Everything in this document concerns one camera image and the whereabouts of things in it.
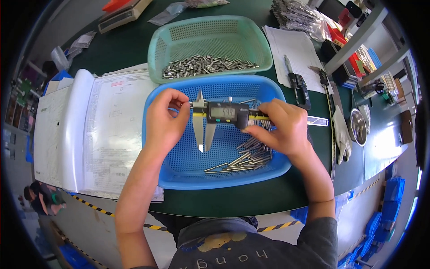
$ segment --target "hand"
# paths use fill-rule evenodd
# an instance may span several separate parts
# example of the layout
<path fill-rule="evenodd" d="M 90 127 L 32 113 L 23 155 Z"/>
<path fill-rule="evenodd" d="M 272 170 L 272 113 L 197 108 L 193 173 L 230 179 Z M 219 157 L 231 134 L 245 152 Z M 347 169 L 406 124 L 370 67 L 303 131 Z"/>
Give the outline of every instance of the hand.
<path fill-rule="evenodd" d="M 175 89 L 165 89 L 155 97 L 146 114 L 145 149 L 163 158 L 178 143 L 190 118 L 189 98 Z M 179 110 L 179 114 L 169 108 Z"/>
<path fill-rule="evenodd" d="M 269 115 L 276 129 L 269 132 L 260 126 L 251 125 L 244 129 L 246 133 L 270 148 L 287 155 L 291 161 L 293 161 L 292 158 L 305 154 L 309 146 L 312 148 L 306 137 L 306 110 L 279 99 L 262 103 L 258 109 Z"/>

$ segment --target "worker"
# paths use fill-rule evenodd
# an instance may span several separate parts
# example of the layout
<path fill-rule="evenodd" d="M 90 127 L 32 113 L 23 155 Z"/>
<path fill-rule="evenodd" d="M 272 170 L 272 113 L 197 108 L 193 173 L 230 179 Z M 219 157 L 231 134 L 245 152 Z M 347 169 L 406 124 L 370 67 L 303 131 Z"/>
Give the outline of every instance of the worker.
<path fill-rule="evenodd" d="M 188 101 L 180 91 L 166 89 L 148 108 L 145 145 L 115 210 L 115 230 L 124 269 L 157 268 L 143 224 L 163 160 L 186 128 L 190 117 Z M 253 125 L 242 131 L 287 155 L 303 177 L 309 210 L 297 245 L 258 234 L 256 227 L 241 218 L 202 219 L 180 230 L 178 250 L 170 268 L 337 268 L 333 184 L 307 140 L 307 112 L 278 99 L 262 103 L 259 109 L 269 115 L 277 129 L 268 132 Z"/>
<path fill-rule="evenodd" d="M 67 207 L 66 203 L 54 204 L 51 192 L 56 190 L 56 187 L 36 180 L 30 186 L 24 188 L 24 198 L 30 202 L 33 210 L 39 215 L 55 216 L 61 209 Z"/>

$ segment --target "glove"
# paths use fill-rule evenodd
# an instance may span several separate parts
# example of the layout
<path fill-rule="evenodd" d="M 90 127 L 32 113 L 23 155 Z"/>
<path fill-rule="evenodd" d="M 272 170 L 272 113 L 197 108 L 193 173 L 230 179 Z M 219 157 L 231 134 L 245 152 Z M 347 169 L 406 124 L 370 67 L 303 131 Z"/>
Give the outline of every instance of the glove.
<path fill-rule="evenodd" d="M 336 144 L 340 150 L 338 164 L 341 164 L 344 160 L 344 156 L 347 158 L 346 161 L 348 161 L 349 157 L 351 156 L 352 140 L 348 132 L 345 118 L 342 115 L 339 106 L 336 106 L 336 110 L 332 119 L 335 126 Z"/>
<path fill-rule="evenodd" d="M 370 133 L 370 109 L 368 105 L 361 105 L 358 107 L 358 110 L 360 110 L 361 114 L 363 115 L 364 122 L 366 125 L 366 132 L 367 134 Z"/>

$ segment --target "digital scale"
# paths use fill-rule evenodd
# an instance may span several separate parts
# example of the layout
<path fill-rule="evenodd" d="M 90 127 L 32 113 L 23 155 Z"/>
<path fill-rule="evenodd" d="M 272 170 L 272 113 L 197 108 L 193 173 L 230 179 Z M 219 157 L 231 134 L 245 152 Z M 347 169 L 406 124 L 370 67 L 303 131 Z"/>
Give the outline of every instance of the digital scale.
<path fill-rule="evenodd" d="M 131 0 L 119 9 L 104 14 L 98 24 L 100 33 L 137 20 L 152 0 Z"/>

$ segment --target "window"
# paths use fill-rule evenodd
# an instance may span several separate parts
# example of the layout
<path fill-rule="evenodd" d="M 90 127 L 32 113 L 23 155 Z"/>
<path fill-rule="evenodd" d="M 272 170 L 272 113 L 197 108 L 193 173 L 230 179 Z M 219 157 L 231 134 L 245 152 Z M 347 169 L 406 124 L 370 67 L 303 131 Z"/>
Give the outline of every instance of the window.
<path fill-rule="evenodd" d="M 409 214 L 408 222 L 406 223 L 405 230 L 408 228 L 409 223 L 411 222 L 412 216 L 414 215 L 415 207 L 417 206 L 417 201 L 418 201 L 418 197 L 415 197 L 414 198 L 414 203 L 412 204 L 411 213 Z"/>
<path fill-rule="evenodd" d="M 420 189 L 420 183 L 421 183 L 421 175 L 423 171 L 421 169 L 418 169 L 418 182 L 417 182 L 417 190 Z"/>

